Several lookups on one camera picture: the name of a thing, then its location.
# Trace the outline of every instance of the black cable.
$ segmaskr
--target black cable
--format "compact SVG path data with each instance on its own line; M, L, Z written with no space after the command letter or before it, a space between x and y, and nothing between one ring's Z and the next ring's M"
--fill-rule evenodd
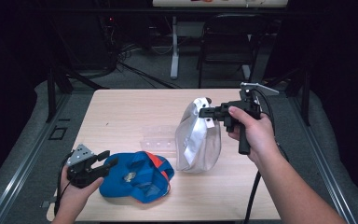
M171 83L171 82L164 81L164 80L159 79L159 78L157 78L157 77L152 77L152 76L148 75L147 73L145 73L145 72L143 72L143 71L140 71L140 70L138 70L138 69L136 69L136 68L133 68L133 67L131 67L131 66L129 66L129 65L123 63L123 62L118 61L117 63L119 63L119 64L122 65L124 68L128 69L129 71L132 71L133 73L135 73L135 74L137 74L137 75L139 75L139 76L141 76L141 77L147 77L147 78L149 78L149 79L151 79L151 80L153 80L153 81L155 81L155 82L157 82L157 83L159 83L159 84L161 84L161 85L163 85L163 86L165 86L165 87L167 87L167 88L169 88L169 89L180 88L180 87L179 87L178 85L176 85L176 84L173 84L173 83Z
M255 175L255 182L252 187L252 192L251 192L251 195L249 196L249 202L248 202L248 207L246 209L245 220L243 221L243 223L245 223L245 224L248 223L249 217L251 216L252 205L253 205L253 201L255 199L255 192L257 191L257 187L258 187L258 183L260 182L260 179L261 179L261 174L259 171L257 171L257 174Z
M269 119L271 120L271 124L272 124L272 130L274 132L275 135L275 120L274 120L274 115L272 113L272 107L269 104L269 100L267 99L266 94L264 94L262 91L257 90L257 89L253 89L252 91L256 91L258 92L261 97L263 98L263 100L266 102L267 104L267 108L268 108L268 112L269 112ZM249 222L249 218L251 216L251 212L252 212L252 206L253 206L253 202L255 200L255 193L257 191L257 187L258 187L258 183L260 182L261 179L261 174L259 171L257 171L257 174L255 175L255 182L252 186L252 191L251 191L251 195L249 196L249 202L248 202L248 207L246 209L246 215L245 215L245 220L243 221L244 224Z
M68 186L71 184L71 181L72 181L73 179L75 179L75 177L76 177L76 175L74 175L74 177L71 178L71 180L68 182L68 184L66 184L65 188L63 189L63 191L62 191L62 193L61 193L61 197L62 197L62 195L65 193L65 191L66 191L66 189L68 188Z
M56 201L54 204L54 216L57 215L57 212L60 208L60 202L61 202L61 197L63 195L63 192L61 193L61 175L62 175L62 169L63 166L66 164L66 162L68 161L68 159L72 156L72 154L74 153L74 151L68 153L65 158L62 160L61 162L61 166L60 166L60 171L58 172L58 178L57 178L57 197L56 197Z

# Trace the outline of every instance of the wrist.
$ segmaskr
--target wrist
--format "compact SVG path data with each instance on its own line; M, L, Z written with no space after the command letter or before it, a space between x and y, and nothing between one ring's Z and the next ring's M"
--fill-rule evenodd
M275 144L269 147L270 150L260 150L255 152L256 155L253 156L253 162L260 170L266 165L272 164L276 160L283 159L283 156L278 149L278 146Z
M53 219L51 223L74 223L76 220L76 216L73 216L72 213L65 213L63 211L58 211L56 217Z

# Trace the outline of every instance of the cable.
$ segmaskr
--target cable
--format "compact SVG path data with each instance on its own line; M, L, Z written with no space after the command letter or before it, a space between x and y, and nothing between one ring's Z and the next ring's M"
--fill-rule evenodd
M164 51L164 52L159 52L159 51L157 50L158 48L169 48L169 49L167 49L167 50ZM169 52L172 50L172 48L173 48L173 45L166 46L166 47L162 47L162 46L160 46L160 47L154 47L154 46L152 46L151 49L152 49L156 54L163 55L163 54L169 53Z
M275 120L274 120L274 115L272 113L272 107L269 103L269 100L267 99L267 96L266 94L264 94L262 91L260 90L257 90L257 89L253 89L252 91L256 91L257 93L259 93L261 95L261 97L263 98L263 100L266 102L267 104L267 108L268 108L268 112L269 114L267 114L269 116L269 119L271 120L271 124L272 124L272 130L274 132L274 135L275 135ZM287 161L289 161L289 158L287 157L287 154L286 152L284 151L283 147L278 143L276 142L277 146L278 146L278 149L280 150L280 152L283 154L283 156L286 158ZM260 182L260 179L261 179L261 174L259 171L257 171L257 174L255 175L255 182L253 184L253 187L252 187L252 191L251 191L251 195L249 196L249 202L248 202L248 207L246 209L246 215L245 215L245 220L243 221L244 224L248 223L249 222L249 218L250 218L250 215L251 215L251 211L252 211L252 206L253 206L253 202L255 200L255 193L257 191L257 187L258 187L258 183Z
M163 85L163 86L165 86L165 87L167 87L167 88L169 88L169 89L181 88L181 87L179 87L178 85L176 85L176 84L174 84L174 83L167 82L167 81L164 81L164 80L159 79L159 78L156 78L156 77L152 77L152 76L146 74L145 72L142 72L142 71L140 71L140 70L138 70L138 69L136 69L136 68L133 68L133 67L131 67L131 66L129 66L129 65L123 63L123 62L117 62L117 63L121 64L125 69L128 69L129 71L132 71L133 73L139 75L140 77L142 77L142 78L147 77L147 78L149 78L149 79L151 79L151 80L153 80L153 81L155 81L155 82L157 82L157 83L159 83L159 84L161 84L161 85Z
M54 204L54 216L57 215L57 212L60 209L60 202L61 202L61 198L62 198L63 193L65 192L66 188L68 188L69 183L71 183L71 182L69 182L68 185L63 190L63 192L61 192L62 169L63 169L63 166L66 164L66 161L68 161L68 159L72 156L73 153L74 153L74 151L68 153L65 156L65 158L62 160L62 162L61 162L60 171L58 172L58 178L57 178L57 197L56 197L56 201L55 201L55 204Z

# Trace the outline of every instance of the cord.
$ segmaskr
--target cord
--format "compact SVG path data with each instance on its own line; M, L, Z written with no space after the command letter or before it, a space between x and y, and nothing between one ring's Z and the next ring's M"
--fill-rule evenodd
M61 193L62 169L63 169L63 166L66 164L66 162L72 156L73 153L74 153L74 151L72 151L69 154L67 154L65 156L65 158L62 160L61 165L60 165L60 171L58 172L58 178L57 178L57 197L56 197L56 201L55 201L55 204L54 204L54 216L57 215L57 212L60 209L60 202L61 202L61 198L62 198L63 193L66 191L66 189L68 188L69 184L71 183L71 182L69 182L68 185L66 185L65 189L63 190L63 192Z
M155 82L157 82L157 83L159 83L159 84L161 84L161 85L163 85L163 86L165 86L165 87L167 87L167 88L169 88L169 89L176 89L176 88L179 88L179 89L180 89L180 88L181 88L181 87L179 87L178 85L176 85L176 84L174 84L174 83L164 81L164 80L159 79L159 78L157 78L157 77L152 77L152 76L148 75L147 73L145 73L145 72L143 72L143 71L140 71L140 70L138 70L138 69L136 69L136 68L133 68L133 67L131 67L131 66L129 66L129 65L123 63L123 62L117 62L117 63L120 64L120 65L122 65L125 69L127 69L127 70L129 70L129 71L132 71L133 73L139 75L141 78L143 78L146 82L148 82L148 83L149 83L150 85L152 85L154 88L156 88L156 86L154 86L151 82L149 82L148 80L146 80L145 77L146 77L146 78L149 78L149 79L151 79L151 80L153 80L153 81L155 81Z
M261 97L263 98L263 100L266 102L267 104L267 108L268 108L268 116L269 116L269 119L271 120L271 124L272 124L272 130L274 132L274 135L275 135L275 120L274 120L274 115L272 113L272 107L269 103L269 100L267 99L267 96L266 94L264 94L262 91L260 90L257 90L257 89L253 89L252 91L256 91L257 93L259 93L261 95ZM289 161L289 158L287 157L287 154L286 152L284 151L283 147L278 143L276 142L277 146L278 146L278 149L280 150L280 152L283 154L283 156L286 158L287 161ZM260 182L260 179L261 179L261 174L259 171L257 171L257 174L255 175L255 181L254 181L254 184L252 186L252 191L251 191L251 195L249 196L249 202L248 202L248 207L246 209L246 215L245 215L245 220L243 221L244 224L248 223L249 222L249 218L250 218L250 215L251 215L251 211L252 211L252 206L253 206L253 202L255 200L255 193L257 191L257 187L258 187L258 183Z

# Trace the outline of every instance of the gripper handle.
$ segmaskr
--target gripper handle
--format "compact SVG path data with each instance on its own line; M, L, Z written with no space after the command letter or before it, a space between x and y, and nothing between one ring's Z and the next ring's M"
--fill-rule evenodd
M251 146L246 139L246 130L243 124L240 126L240 146L238 148L238 152L241 155L249 155L251 153Z

